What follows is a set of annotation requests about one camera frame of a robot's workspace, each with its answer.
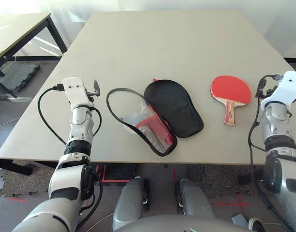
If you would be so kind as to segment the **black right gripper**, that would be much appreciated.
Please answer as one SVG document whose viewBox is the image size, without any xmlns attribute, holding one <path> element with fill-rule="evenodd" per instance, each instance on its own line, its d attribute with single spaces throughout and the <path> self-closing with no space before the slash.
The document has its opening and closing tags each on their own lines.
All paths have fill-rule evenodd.
<svg viewBox="0 0 296 232">
<path fill-rule="evenodd" d="M 264 90 L 260 89 L 260 99 L 265 99 L 270 97 L 274 91 L 276 90 L 277 86 L 274 86 L 273 88 L 269 88 L 266 90 L 266 94 L 264 94 Z"/>
</svg>

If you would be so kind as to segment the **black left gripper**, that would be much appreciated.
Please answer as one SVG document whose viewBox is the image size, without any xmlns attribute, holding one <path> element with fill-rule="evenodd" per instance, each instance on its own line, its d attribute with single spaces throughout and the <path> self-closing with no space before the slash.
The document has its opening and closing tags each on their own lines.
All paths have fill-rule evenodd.
<svg viewBox="0 0 296 232">
<path fill-rule="evenodd" d="M 93 96 L 100 96 L 100 87 L 97 80 L 94 80 L 93 87 L 94 87 L 94 92 L 88 92 L 88 90 L 85 89 L 86 96 L 90 102 L 94 102 Z"/>
</svg>

